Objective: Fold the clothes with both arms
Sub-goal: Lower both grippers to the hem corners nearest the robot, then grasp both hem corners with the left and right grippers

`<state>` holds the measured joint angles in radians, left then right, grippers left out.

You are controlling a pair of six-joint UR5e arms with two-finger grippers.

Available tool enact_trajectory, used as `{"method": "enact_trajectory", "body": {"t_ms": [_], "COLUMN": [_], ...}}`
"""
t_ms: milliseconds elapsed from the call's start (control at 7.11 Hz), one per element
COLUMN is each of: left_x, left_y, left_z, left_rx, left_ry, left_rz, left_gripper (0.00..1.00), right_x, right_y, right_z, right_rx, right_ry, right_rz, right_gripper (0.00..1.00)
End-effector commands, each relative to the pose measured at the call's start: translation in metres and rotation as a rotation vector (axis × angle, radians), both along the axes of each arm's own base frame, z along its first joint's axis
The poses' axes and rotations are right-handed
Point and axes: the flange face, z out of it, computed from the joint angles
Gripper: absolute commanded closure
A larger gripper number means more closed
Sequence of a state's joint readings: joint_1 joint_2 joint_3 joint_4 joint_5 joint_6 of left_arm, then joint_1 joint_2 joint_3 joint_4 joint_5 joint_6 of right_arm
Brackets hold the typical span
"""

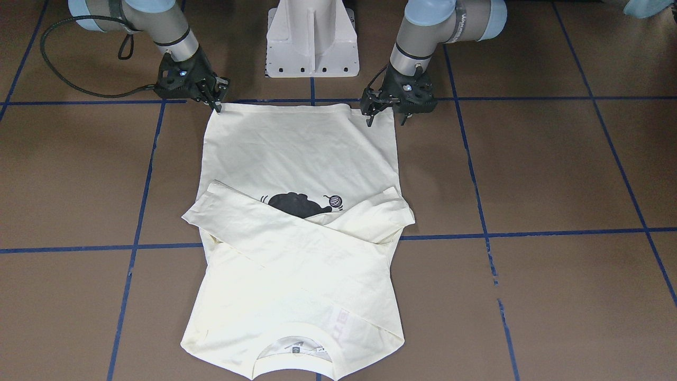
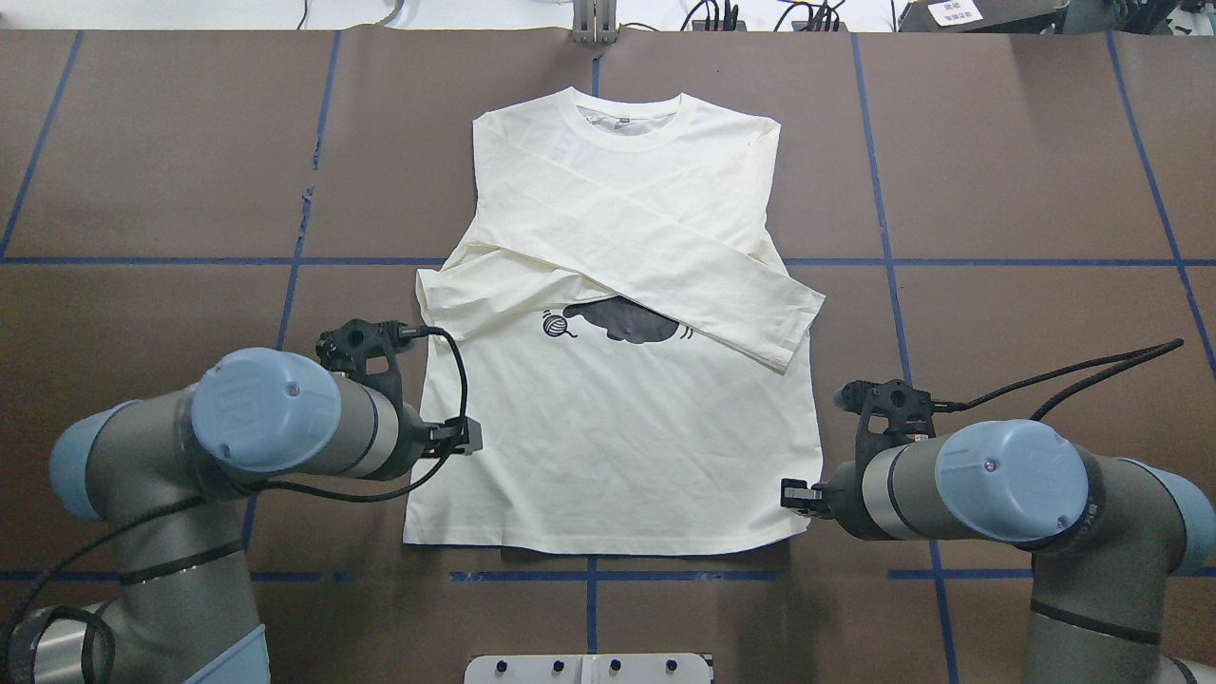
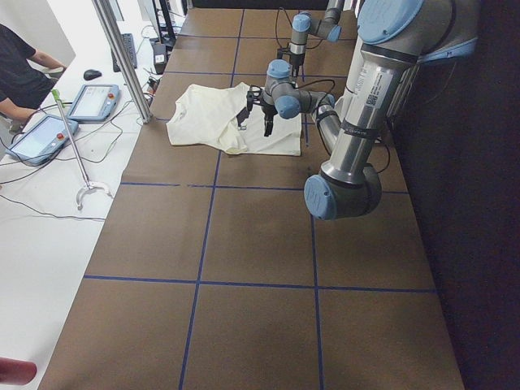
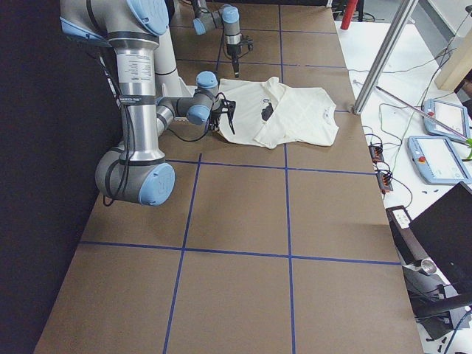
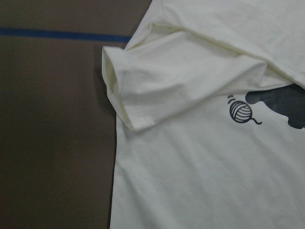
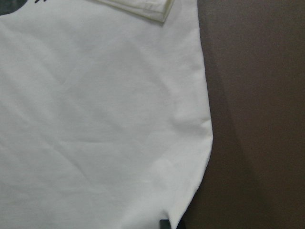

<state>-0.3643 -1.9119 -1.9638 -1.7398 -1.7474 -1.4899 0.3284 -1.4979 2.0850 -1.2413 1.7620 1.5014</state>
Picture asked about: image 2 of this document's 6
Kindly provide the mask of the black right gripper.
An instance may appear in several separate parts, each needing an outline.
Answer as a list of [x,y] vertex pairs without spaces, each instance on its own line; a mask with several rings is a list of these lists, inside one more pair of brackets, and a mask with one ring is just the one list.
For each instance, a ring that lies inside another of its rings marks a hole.
[[779,506],[805,517],[840,525],[846,511],[846,486],[834,482],[807,484],[805,480],[782,478]]

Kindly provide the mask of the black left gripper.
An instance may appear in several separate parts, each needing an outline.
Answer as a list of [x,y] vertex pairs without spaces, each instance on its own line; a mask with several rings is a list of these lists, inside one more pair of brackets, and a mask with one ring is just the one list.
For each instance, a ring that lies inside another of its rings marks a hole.
[[482,424],[473,417],[450,417],[443,424],[413,424],[413,462],[454,454],[468,455],[484,447]]

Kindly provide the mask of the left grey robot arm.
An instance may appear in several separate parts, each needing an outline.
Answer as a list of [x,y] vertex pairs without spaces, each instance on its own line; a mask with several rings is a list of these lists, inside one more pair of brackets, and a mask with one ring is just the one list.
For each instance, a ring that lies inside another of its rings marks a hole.
[[[392,372],[368,377],[271,348],[223,357],[197,385],[66,428],[49,480],[66,510],[107,523],[40,574],[2,627],[5,683],[269,683],[236,504],[261,492],[355,494],[293,473],[392,481],[421,459],[482,450],[465,411],[427,424]],[[33,609],[81,554],[112,545],[122,593]]]

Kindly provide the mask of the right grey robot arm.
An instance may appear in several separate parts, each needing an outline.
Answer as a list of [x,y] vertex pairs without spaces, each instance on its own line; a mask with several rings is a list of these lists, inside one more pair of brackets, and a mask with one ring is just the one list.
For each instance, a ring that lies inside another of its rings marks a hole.
[[1025,683],[1211,683],[1162,650],[1169,577],[1214,553],[1214,505],[1186,477],[1102,456],[1031,420],[895,445],[882,438],[779,503],[868,542],[1003,542],[1031,556]]

